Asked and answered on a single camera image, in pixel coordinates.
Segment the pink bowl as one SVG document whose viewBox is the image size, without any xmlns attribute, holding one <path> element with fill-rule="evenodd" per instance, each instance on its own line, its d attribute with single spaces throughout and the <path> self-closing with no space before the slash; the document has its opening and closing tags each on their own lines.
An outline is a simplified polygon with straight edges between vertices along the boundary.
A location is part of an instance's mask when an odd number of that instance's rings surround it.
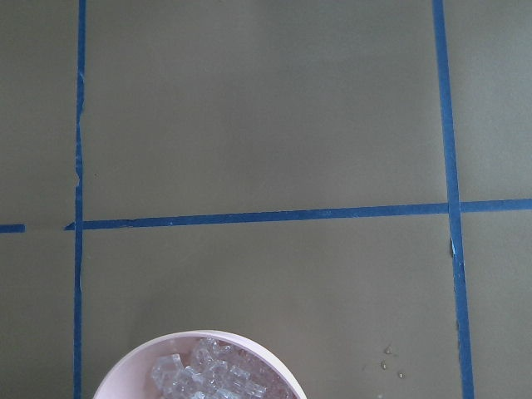
<svg viewBox="0 0 532 399">
<path fill-rule="evenodd" d="M 231 332 L 197 330 L 174 332 L 154 338 L 127 353 L 103 378 L 95 398 L 155 398 L 157 389 L 150 371 L 158 357 L 178 353 L 188 355 L 201 338 L 211 337 L 250 352 L 270 366 L 288 385 L 294 398 L 307 397 L 286 365 L 259 343 Z"/>
</svg>

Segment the pile of clear ice cubes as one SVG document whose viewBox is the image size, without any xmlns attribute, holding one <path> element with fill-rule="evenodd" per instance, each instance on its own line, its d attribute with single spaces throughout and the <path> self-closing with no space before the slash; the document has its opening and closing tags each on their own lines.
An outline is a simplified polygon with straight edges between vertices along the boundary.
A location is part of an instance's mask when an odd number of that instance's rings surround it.
<svg viewBox="0 0 532 399">
<path fill-rule="evenodd" d="M 210 337 L 190 353 L 158 357 L 150 378 L 160 398 L 294 398 L 271 366 L 234 344 Z"/>
</svg>

